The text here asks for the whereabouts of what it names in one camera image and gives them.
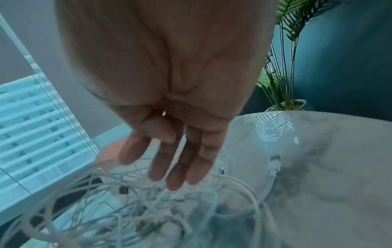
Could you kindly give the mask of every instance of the window blind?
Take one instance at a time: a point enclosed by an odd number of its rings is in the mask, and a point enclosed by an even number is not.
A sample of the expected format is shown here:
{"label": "window blind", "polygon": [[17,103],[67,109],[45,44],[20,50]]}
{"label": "window blind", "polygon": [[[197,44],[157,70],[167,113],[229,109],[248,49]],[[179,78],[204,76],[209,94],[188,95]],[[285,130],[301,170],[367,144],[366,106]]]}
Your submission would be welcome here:
{"label": "window blind", "polygon": [[0,15],[34,75],[0,85],[0,212],[92,163],[97,147]]}

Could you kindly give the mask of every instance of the soil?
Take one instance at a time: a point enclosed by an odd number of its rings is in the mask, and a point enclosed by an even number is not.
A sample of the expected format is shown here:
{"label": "soil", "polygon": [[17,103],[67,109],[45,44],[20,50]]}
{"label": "soil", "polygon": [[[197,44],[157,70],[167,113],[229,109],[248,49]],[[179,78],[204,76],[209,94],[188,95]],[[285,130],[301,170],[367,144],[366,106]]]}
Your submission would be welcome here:
{"label": "soil", "polygon": [[[296,109],[298,109],[299,107],[301,107],[302,104],[303,104],[303,102],[294,101],[294,107],[293,107],[292,109],[286,109],[285,105],[281,105],[281,111],[286,111],[286,110],[287,110],[287,111],[293,111],[293,110],[296,110]],[[272,112],[272,111],[277,111],[276,108],[275,108],[275,106],[272,107],[268,112]]]}

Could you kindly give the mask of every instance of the cable connector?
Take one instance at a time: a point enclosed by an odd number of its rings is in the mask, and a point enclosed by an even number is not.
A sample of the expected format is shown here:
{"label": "cable connector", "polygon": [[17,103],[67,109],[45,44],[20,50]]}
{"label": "cable connector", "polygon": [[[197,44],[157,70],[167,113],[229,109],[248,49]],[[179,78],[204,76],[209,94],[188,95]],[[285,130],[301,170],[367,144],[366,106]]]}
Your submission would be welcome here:
{"label": "cable connector", "polygon": [[280,155],[274,155],[268,163],[267,170],[270,177],[276,177],[276,174],[281,172],[281,157]]}

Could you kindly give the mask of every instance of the plant pot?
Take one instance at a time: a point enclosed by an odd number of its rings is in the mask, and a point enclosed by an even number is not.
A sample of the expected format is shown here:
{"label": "plant pot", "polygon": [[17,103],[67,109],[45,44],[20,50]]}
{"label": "plant pot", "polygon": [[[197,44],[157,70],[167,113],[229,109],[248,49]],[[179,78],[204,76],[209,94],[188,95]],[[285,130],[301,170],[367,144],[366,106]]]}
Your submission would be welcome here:
{"label": "plant pot", "polygon": [[[314,111],[314,107],[312,104],[310,104],[308,101],[303,100],[303,99],[295,99],[298,102],[302,102],[302,106],[294,109],[293,111]],[[271,111],[272,107],[267,108],[267,110],[265,110],[264,112],[269,112]]]}

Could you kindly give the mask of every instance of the marble table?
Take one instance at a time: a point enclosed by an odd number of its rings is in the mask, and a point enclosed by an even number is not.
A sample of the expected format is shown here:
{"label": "marble table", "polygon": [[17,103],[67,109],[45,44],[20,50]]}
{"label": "marble table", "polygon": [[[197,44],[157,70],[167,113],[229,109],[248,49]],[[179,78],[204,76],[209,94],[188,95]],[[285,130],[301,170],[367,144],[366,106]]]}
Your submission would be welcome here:
{"label": "marble table", "polygon": [[255,172],[263,177],[259,168],[281,156],[267,204],[283,247],[392,247],[392,123],[321,112],[249,114],[233,121],[225,146],[236,168],[230,174],[259,190],[264,182]]}

